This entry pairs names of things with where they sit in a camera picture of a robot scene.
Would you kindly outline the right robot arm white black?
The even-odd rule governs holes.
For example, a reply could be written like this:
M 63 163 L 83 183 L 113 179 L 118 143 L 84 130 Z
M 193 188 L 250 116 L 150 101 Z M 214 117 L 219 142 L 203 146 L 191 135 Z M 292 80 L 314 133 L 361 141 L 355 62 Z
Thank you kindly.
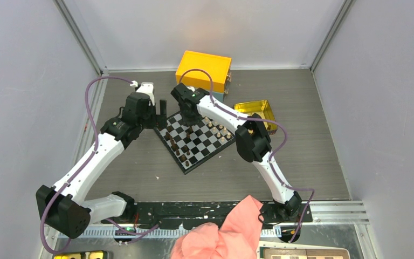
M 286 222 L 297 217 L 302 199 L 288 183 L 275 160 L 264 119 L 257 114 L 240 113 L 202 88 L 194 89 L 179 83 L 171 95 L 177 101 L 186 125 L 196 124 L 207 117 L 232 132 L 239 156 L 252 163 L 268 185 L 278 216 Z

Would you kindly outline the gold tin at bottom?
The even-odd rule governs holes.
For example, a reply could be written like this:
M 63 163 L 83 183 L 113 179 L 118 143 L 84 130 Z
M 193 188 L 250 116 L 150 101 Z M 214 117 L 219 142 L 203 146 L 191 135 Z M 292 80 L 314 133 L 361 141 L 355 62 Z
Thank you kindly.
M 53 259 L 109 259 L 111 255 L 104 250 L 77 251 L 53 255 Z

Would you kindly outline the yellow and teal box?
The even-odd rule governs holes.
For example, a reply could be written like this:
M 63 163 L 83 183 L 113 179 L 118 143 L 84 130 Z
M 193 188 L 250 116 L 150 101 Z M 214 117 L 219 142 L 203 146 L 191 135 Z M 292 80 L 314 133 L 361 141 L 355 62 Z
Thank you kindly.
M 186 50 L 175 72 L 177 83 L 211 90 L 213 96 L 224 101 L 231 81 L 232 58 Z

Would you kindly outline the gold tin tray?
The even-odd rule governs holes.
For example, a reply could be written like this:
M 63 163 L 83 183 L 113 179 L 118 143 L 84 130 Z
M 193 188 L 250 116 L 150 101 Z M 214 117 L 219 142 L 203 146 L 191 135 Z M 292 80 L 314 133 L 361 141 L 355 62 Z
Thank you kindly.
M 253 115 L 256 113 L 262 119 L 275 121 L 275 117 L 271 109 L 270 102 L 268 100 L 258 100 L 258 101 L 237 103 L 237 104 L 234 104 L 233 108 L 234 110 L 240 113 L 245 113 L 247 115 Z M 278 130 L 278 126 L 276 126 L 275 124 L 264 122 L 264 125 L 269 135 L 274 135 Z

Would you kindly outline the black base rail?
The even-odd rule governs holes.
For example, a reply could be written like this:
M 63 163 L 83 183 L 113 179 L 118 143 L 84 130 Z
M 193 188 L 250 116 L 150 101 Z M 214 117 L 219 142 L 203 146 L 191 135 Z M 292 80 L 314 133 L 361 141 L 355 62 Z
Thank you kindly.
M 124 216 L 113 217 L 112 220 L 119 225 L 131 224 L 144 229 L 158 225 L 160 229 L 178 229 L 182 226 L 186 230 L 213 222 L 221 226 L 226 216 L 238 204 L 238 201 L 208 201 L 208 202 L 137 202 L 130 212 Z M 262 201 L 258 219 L 263 223 L 264 229 L 282 223 L 298 224 L 300 218 L 304 223 L 312 222 L 312 212 L 307 208 L 303 212 L 303 203 L 299 212 L 293 218 L 283 216 L 283 208 L 273 201 Z

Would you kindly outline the pink cloth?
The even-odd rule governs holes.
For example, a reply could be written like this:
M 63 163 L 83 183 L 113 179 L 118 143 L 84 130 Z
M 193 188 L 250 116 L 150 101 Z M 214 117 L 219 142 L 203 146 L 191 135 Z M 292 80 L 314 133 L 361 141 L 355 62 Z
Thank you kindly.
M 263 204 L 252 196 L 241 200 L 219 227 L 202 224 L 178 238 L 171 258 L 256 258 L 262 223 L 258 216 Z

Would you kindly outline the black white chess board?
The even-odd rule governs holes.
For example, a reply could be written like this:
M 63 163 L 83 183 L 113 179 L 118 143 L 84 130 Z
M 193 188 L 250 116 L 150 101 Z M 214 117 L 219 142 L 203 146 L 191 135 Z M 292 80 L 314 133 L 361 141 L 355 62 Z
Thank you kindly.
M 155 128 L 154 131 L 183 174 L 190 173 L 236 142 L 231 131 L 208 117 L 203 118 L 197 125 L 184 126 L 180 112 L 167 118 L 166 128 Z M 166 132 L 178 144 L 178 151 L 173 151 L 171 142 L 165 141 Z M 185 145 L 188 146 L 190 155 L 182 150 Z

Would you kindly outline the wooden chess board box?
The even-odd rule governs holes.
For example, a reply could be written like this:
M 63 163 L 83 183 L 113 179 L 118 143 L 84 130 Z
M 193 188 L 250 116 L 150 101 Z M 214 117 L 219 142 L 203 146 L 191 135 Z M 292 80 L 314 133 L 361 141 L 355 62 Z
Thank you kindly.
M 271 249 L 263 250 L 268 259 L 350 259 L 349 252 L 342 249 Z

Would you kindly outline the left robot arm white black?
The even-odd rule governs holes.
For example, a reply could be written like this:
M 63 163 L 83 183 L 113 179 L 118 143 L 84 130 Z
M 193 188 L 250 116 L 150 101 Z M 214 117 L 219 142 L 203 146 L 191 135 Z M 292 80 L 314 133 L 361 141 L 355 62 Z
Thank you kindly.
M 134 92 L 120 111 L 119 116 L 105 122 L 93 146 L 63 178 L 52 187 L 42 185 L 36 192 L 41 222 L 71 239 L 91 223 L 107 219 L 128 223 L 135 218 L 135 200 L 122 192 L 89 201 L 85 198 L 108 165 L 144 129 L 166 127 L 167 101 L 160 100 L 157 113 L 149 94 Z

